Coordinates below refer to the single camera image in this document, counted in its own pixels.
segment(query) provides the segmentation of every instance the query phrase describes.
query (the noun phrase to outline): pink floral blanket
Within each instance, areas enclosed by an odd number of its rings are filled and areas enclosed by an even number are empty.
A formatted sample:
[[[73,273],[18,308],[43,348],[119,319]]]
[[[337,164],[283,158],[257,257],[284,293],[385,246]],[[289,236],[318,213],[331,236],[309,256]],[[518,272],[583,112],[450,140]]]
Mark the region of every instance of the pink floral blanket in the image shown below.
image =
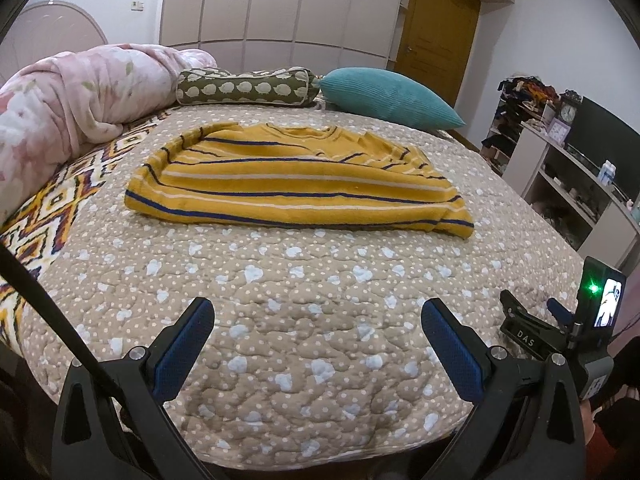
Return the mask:
[[[180,71],[205,66],[216,61],[201,50],[118,44],[20,70],[0,89],[0,226],[60,164],[173,104]]]

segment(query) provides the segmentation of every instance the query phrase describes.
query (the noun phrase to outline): wooden door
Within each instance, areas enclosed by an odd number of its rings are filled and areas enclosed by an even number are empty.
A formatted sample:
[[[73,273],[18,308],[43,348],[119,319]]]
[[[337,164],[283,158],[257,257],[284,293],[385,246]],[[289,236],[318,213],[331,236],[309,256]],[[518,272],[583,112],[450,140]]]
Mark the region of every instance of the wooden door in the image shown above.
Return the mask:
[[[395,70],[456,103],[480,13],[479,0],[409,0]]]

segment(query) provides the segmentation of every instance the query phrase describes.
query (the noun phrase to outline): television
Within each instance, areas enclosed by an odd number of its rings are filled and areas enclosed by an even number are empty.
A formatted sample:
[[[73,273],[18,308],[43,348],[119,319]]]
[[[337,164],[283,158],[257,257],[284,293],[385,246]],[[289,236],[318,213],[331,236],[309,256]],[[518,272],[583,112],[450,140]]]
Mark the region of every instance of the television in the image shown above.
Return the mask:
[[[614,114],[583,98],[564,140],[598,170],[606,160],[616,167],[614,184],[631,200],[640,194],[640,135]]]

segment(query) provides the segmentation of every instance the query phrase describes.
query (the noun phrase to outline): hand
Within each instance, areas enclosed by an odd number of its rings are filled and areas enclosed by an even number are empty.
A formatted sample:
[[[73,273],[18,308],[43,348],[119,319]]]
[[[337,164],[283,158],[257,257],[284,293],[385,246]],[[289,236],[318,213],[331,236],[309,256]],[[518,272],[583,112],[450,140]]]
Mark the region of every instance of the hand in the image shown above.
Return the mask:
[[[596,432],[596,425],[593,422],[593,415],[591,414],[591,404],[588,400],[584,400],[580,403],[580,415],[582,416],[582,427],[584,428],[584,444],[586,446]]]

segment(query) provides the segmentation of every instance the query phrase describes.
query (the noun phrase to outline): red clothing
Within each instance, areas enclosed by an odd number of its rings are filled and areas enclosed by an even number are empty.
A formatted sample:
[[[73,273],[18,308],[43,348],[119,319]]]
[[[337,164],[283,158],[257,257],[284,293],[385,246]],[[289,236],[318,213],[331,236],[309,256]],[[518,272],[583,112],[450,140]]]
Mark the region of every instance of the red clothing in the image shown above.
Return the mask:
[[[587,475],[585,480],[596,480],[598,475],[613,460],[616,450],[613,449],[600,427],[596,424],[596,432],[587,444]]]

